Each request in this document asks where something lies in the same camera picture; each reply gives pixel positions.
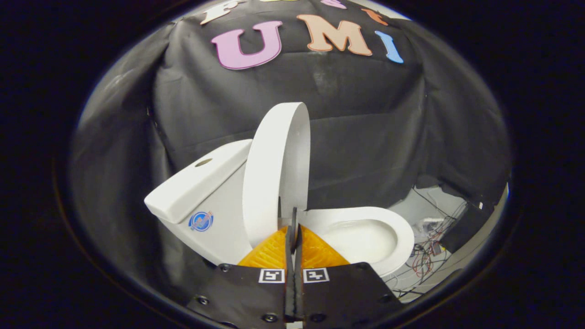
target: foam letter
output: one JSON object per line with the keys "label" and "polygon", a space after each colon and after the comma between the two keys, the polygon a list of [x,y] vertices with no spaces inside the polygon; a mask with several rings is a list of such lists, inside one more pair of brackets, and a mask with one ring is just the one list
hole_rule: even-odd
{"label": "foam letter", "polygon": [[404,60],[398,54],[398,50],[394,45],[392,37],[380,31],[374,31],[374,33],[382,39],[382,42],[384,42],[386,51],[388,52],[386,57],[388,57],[388,59],[391,61],[395,61],[396,63],[404,63]]}
{"label": "foam letter", "polygon": [[223,15],[229,14],[230,9],[234,8],[237,5],[238,5],[237,1],[230,0],[228,2],[224,2],[222,4],[207,9],[207,11],[204,12],[206,15],[203,22],[201,22],[201,25],[206,24]]}
{"label": "foam letter", "polygon": [[298,15],[297,18],[307,24],[307,28],[311,34],[311,43],[307,46],[311,50],[317,52],[333,50],[333,46],[325,40],[325,37],[327,37],[340,51],[345,50],[345,45],[349,40],[349,47],[347,49],[350,52],[364,56],[372,55],[371,50],[364,41],[360,32],[361,27],[358,24],[342,20],[339,22],[339,27],[335,29],[333,25],[329,24],[320,16]]}
{"label": "foam letter", "polygon": [[331,7],[347,9],[347,7],[342,5],[341,2],[339,2],[338,0],[321,0],[321,3]]}
{"label": "foam letter", "polygon": [[373,20],[375,20],[376,22],[382,24],[382,25],[386,25],[388,26],[388,23],[386,23],[385,21],[382,20],[382,16],[380,16],[379,14],[375,13],[374,11],[372,11],[371,9],[363,9],[363,11],[367,12],[367,14],[370,16],[370,18],[372,18]]}
{"label": "foam letter", "polygon": [[264,49],[255,54],[242,53],[240,47],[240,35],[244,33],[242,29],[231,30],[211,39],[211,42],[215,43],[218,48],[219,62],[225,68],[242,70],[273,60],[282,49],[278,35],[278,27],[282,24],[279,20],[271,20],[252,27],[262,33],[264,41]]}

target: toilet tank lid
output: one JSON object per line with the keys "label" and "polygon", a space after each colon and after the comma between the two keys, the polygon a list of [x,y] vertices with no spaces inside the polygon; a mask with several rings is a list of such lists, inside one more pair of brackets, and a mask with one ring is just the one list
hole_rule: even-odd
{"label": "toilet tank lid", "polygon": [[244,164],[251,144],[251,139],[239,140],[209,152],[150,192],[146,207],[178,224]]}

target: orange letter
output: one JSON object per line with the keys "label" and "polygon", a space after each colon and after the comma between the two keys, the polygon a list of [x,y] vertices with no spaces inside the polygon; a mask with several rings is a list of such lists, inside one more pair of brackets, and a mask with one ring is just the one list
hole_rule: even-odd
{"label": "orange letter", "polygon": [[333,46],[325,40],[325,37],[327,37],[340,51],[345,50],[345,44],[349,40],[349,47],[347,49],[350,52],[364,56],[372,55],[371,50],[364,41],[360,32],[361,27],[358,24],[342,20],[339,22],[339,27],[335,29],[333,25],[329,24],[320,16],[298,15],[297,18],[307,24],[307,28],[311,34],[311,43],[307,46],[311,50],[317,52],[333,50]]}
{"label": "orange letter", "polygon": [[382,20],[382,16],[376,14],[374,11],[372,11],[371,9],[363,9],[363,11],[367,12],[368,15],[370,15],[370,18],[372,18],[373,20],[375,20],[376,22],[382,24],[382,25],[386,25],[388,26],[388,23],[386,23],[385,21]]}

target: pink letter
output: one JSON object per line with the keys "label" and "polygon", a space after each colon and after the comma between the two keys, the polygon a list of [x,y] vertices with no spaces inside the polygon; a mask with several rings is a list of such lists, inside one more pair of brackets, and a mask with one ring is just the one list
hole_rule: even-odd
{"label": "pink letter", "polygon": [[271,20],[269,22],[258,23],[252,28],[262,33],[264,40],[264,49],[255,54],[244,54],[240,47],[240,35],[244,30],[231,30],[211,40],[218,48],[218,58],[220,64],[231,70],[242,70],[259,66],[273,60],[278,54],[282,46],[280,44],[280,36],[278,35],[278,27],[283,23],[279,20]]}
{"label": "pink letter", "polygon": [[338,0],[321,0],[321,3],[331,6],[331,7],[337,7],[337,8],[341,8],[341,9],[347,9],[347,7],[345,7],[344,5],[341,4],[341,2],[339,2]]}

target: electrical wire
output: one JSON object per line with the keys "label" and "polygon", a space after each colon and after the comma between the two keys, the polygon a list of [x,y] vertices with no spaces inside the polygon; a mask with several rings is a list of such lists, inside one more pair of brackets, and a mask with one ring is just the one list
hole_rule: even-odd
{"label": "electrical wire", "polygon": [[422,194],[420,194],[418,191],[416,191],[416,190],[414,189],[414,185],[412,186],[412,190],[413,190],[415,193],[417,193],[419,196],[421,196],[421,198],[425,199],[425,200],[426,200],[426,202],[428,202],[428,203],[432,204],[432,205],[433,205],[433,207],[435,207],[435,209],[437,209],[438,211],[442,212],[442,213],[443,213],[445,216],[449,216],[449,214],[448,214],[448,213],[446,213],[446,212],[442,211],[442,210],[441,210],[441,209],[440,209],[440,208],[439,208],[439,207],[438,207],[436,204],[433,204],[433,203],[432,203],[432,202],[431,202],[429,199],[425,198],[425,197],[424,197]]}
{"label": "electrical wire", "polygon": [[[396,285],[398,285],[398,277],[412,271],[413,274],[409,277],[404,278],[403,280],[409,279],[411,278],[413,275],[417,275],[418,277],[420,277],[420,280],[417,280],[415,283],[413,283],[412,285],[406,287],[406,289],[408,288],[412,288],[410,291],[404,291],[404,289],[401,290],[393,290],[395,292],[399,292],[399,299],[409,293],[414,293],[414,294],[419,294],[419,295],[423,295],[424,293],[420,293],[420,292],[414,292],[413,290],[415,290],[417,287],[420,287],[424,282],[426,282],[428,279],[431,278],[431,276],[440,271],[441,268],[445,265],[445,263],[450,259],[450,257],[453,255],[451,253],[448,253],[447,251],[443,251],[445,253],[445,257],[441,260],[438,261],[434,261],[432,259],[432,256],[437,256],[434,254],[433,251],[433,246],[435,245],[435,243],[440,243],[440,238],[442,236],[442,234],[444,234],[445,232],[447,232],[457,221],[457,216],[460,215],[460,210],[462,209],[462,207],[464,205],[467,204],[467,201],[462,202],[453,212],[452,215],[447,214],[446,212],[444,212],[443,210],[441,210],[438,207],[438,203],[436,202],[436,200],[429,194],[429,197],[432,198],[435,201],[435,204],[433,204],[430,200],[428,200],[426,197],[424,197],[422,194],[420,194],[418,191],[416,191],[414,189],[414,186],[412,187],[412,190],[415,191],[415,193],[417,193],[419,196],[421,196],[423,199],[425,199],[428,203],[430,203],[431,205],[433,205],[435,207],[435,209],[437,211],[440,211],[442,214],[445,215],[443,222],[436,227],[433,231],[431,231],[429,233],[429,239],[424,241],[424,242],[419,242],[417,244],[414,245],[413,248],[413,255],[411,256],[411,258],[414,257],[412,264],[409,265],[408,262],[405,263],[405,266],[408,267],[408,269],[398,275],[394,275],[394,277],[392,277],[391,279],[386,280],[385,282],[389,282],[390,280],[393,280],[396,278],[396,284],[394,285],[393,288],[394,289],[396,287]],[[434,264],[435,263],[441,263],[436,269],[434,268]]]}

